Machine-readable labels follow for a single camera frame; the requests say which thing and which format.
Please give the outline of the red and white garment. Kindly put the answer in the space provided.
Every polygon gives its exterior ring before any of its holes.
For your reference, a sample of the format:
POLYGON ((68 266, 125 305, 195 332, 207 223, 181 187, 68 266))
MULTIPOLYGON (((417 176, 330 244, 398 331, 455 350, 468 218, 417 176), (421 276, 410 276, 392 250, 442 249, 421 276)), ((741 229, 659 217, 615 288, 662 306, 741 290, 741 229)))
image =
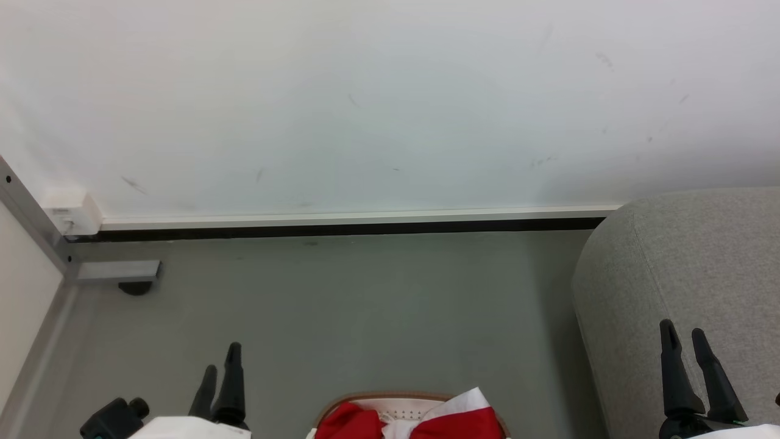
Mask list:
POLYGON ((390 421, 381 433, 383 439, 508 439, 479 387, 440 403, 419 420, 390 421))

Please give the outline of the white laundry basket tan rim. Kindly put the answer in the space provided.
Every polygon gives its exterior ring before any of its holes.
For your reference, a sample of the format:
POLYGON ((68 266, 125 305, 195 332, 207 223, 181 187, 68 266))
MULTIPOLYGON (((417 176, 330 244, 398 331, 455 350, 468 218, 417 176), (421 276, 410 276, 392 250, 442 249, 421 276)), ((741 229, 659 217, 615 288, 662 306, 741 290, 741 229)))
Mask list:
MULTIPOLYGON (((314 427, 307 434, 306 439, 312 439, 316 428, 324 417, 331 414, 337 406, 345 402, 354 403, 364 409, 376 410, 382 422, 386 425, 386 423, 397 419, 419 420, 430 409, 454 397, 446 394, 415 392, 368 392, 346 395, 323 409, 317 417, 314 427)), ((511 439, 509 429, 505 427, 498 414, 497 417, 508 439, 511 439)))

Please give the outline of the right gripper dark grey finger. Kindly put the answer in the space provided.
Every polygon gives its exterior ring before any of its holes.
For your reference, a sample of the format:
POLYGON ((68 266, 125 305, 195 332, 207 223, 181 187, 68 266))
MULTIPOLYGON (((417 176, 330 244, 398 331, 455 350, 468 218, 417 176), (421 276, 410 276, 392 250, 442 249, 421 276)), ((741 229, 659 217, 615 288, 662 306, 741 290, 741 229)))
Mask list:
POLYGON ((749 417, 702 329, 692 330, 692 342, 697 364, 704 375, 709 402, 707 417, 720 423, 747 422, 749 417))
POLYGON ((664 412, 667 418, 700 416, 704 403, 696 395, 686 372, 683 346, 670 319, 660 322, 661 386, 664 412))

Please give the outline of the grey fabric sofa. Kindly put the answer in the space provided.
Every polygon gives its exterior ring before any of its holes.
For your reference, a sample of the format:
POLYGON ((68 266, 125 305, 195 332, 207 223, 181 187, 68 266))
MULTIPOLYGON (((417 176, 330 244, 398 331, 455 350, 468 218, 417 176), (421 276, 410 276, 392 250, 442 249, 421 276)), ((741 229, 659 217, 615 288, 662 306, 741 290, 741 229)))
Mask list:
POLYGON ((750 424, 780 425, 780 187, 668 193, 591 234, 573 303, 610 439, 658 439, 661 320, 706 397, 691 331, 705 331, 750 424))

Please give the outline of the white wall baseboard trim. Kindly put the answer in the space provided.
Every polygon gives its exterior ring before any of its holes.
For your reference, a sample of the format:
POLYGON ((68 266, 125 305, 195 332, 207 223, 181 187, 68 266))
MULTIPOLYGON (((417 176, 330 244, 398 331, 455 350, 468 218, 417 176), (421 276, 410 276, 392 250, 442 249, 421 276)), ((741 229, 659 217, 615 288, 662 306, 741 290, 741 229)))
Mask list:
POLYGON ((586 205, 269 216, 108 218, 95 237, 101 241, 173 241, 229 237, 577 230, 595 227, 616 209, 616 205, 586 205))

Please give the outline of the red shorts white stripes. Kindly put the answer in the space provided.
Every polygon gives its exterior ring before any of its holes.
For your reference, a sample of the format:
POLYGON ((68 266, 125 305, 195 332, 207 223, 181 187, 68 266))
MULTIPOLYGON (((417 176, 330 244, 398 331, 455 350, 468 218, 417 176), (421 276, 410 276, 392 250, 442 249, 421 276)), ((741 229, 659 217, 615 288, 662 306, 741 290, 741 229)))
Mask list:
POLYGON ((345 402, 324 417, 312 439, 384 439, 384 426, 376 410, 345 402))

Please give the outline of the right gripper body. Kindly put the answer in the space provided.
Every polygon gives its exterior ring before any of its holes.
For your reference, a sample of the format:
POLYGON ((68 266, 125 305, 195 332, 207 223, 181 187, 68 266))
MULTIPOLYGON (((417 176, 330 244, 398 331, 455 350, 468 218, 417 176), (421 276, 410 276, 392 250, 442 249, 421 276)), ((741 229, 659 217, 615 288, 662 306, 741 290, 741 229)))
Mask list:
POLYGON ((659 439, 780 439, 780 426, 771 423, 747 426, 705 418, 666 419, 659 439))

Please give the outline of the white wall junction box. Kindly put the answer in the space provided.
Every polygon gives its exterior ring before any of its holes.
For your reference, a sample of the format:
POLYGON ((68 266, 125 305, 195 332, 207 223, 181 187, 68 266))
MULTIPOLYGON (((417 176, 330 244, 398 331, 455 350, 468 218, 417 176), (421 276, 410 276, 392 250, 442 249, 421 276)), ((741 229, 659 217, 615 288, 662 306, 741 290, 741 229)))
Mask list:
POLYGON ((47 192, 41 208, 63 236, 92 236, 101 229, 103 216, 100 208, 80 187, 47 192))

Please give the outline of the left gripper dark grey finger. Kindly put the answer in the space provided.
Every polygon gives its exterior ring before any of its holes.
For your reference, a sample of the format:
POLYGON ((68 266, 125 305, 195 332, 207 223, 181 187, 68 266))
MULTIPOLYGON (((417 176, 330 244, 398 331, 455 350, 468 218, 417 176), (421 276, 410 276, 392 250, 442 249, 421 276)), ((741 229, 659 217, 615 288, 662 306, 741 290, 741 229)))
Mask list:
POLYGON ((213 403, 216 392, 217 377, 218 370, 215 365, 206 367, 203 378, 190 406, 189 416, 211 421, 211 404, 213 403))
POLYGON ((231 343, 224 361, 224 377, 212 406, 212 420, 232 427, 246 427, 246 403, 242 346, 231 343))

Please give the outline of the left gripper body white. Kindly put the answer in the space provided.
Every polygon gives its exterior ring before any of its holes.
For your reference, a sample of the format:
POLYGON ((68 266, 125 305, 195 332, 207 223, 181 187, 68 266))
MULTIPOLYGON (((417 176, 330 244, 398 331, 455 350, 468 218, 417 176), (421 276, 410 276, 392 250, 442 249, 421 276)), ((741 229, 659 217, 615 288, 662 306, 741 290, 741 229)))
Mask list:
POLYGON ((128 439, 252 439, 252 433, 194 416, 159 416, 128 439))

